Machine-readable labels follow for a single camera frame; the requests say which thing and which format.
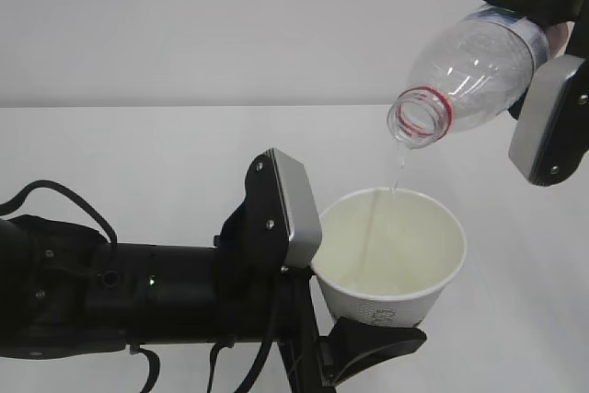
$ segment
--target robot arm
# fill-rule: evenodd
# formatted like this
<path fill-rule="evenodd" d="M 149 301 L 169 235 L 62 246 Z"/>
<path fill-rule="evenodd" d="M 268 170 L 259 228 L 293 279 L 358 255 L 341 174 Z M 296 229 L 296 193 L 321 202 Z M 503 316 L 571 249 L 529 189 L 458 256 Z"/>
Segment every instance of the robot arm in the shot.
<path fill-rule="evenodd" d="M 150 391 L 159 359 L 144 345 L 259 341 L 236 392 L 249 391 L 273 342 L 295 392 L 334 393 L 364 369 L 424 342 L 419 329 L 337 320 L 318 333 L 308 264 L 321 228 L 301 163 L 277 149 L 254 159 L 246 197 L 225 221 L 214 248 L 119 243 L 81 197 L 51 181 L 32 183 L 0 215 L 38 188 L 70 198 L 107 233 L 24 215 L 0 220 L 0 356 L 53 359 L 85 353 L 143 353 Z"/>
<path fill-rule="evenodd" d="M 564 55 L 542 65 L 510 109 L 518 120 L 509 157 L 538 186 L 563 182 L 589 149 L 589 0 L 483 0 L 542 28 L 574 22 Z"/>

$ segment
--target bottle neck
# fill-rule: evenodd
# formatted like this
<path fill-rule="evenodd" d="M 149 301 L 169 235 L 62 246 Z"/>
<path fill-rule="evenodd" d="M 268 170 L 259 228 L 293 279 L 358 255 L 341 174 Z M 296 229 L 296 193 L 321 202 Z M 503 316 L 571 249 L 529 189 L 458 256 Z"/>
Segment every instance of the bottle neck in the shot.
<path fill-rule="evenodd" d="M 432 87 L 415 87 L 398 96 L 388 112 L 388 129 L 409 149 L 432 144 L 450 129 L 452 109 Z"/>

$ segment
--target white paper cup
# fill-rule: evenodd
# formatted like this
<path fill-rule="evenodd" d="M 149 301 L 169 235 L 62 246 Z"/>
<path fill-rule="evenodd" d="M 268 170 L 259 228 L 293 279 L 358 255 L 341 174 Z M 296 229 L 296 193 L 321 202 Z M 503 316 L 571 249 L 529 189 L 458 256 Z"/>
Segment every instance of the white paper cup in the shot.
<path fill-rule="evenodd" d="M 415 191 L 351 193 L 323 212 L 321 226 L 311 267 L 334 319 L 415 327 L 467 254 L 456 217 Z"/>

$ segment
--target plastic bottle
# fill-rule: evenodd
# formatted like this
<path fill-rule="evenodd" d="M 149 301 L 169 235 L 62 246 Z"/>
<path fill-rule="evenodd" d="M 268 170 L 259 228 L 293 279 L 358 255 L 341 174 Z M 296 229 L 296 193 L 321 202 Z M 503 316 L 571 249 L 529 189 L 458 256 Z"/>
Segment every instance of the plastic bottle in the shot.
<path fill-rule="evenodd" d="M 409 148 L 491 120 L 511 107 L 535 70 L 566 42 L 560 24 L 545 30 L 511 11 L 484 6 L 443 32 L 418 56 L 388 128 Z"/>

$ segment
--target table surface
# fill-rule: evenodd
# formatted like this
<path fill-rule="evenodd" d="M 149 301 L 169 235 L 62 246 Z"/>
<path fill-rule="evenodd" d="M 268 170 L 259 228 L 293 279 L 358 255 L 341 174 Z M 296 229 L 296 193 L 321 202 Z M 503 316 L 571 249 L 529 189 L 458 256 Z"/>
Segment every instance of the table surface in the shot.
<path fill-rule="evenodd" d="M 34 179 L 79 191 L 122 241 L 210 245 L 243 197 L 254 156 L 276 146 L 305 163 L 319 210 L 342 195 L 390 185 L 396 146 L 384 106 L 2 110 L 0 200 Z M 589 167 L 536 188 L 507 158 L 514 122 L 502 115 L 410 153 L 400 186 L 450 208 L 468 258 L 423 323 L 414 355 L 351 379 L 340 393 L 587 391 L 589 372 Z M 90 222 L 49 192 L 24 211 Z M 314 285 L 321 329 L 330 319 Z M 233 391 L 257 349 L 221 352 L 214 391 Z M 156 392 L 204 391 L 208 345 L 160 346 Z M 127 353 L 60 361 L 0 362 L 0 386 L 34 391 L 137 391 L 144 358 Z M 286 392 L 272 350 L 254 392 Z"/>

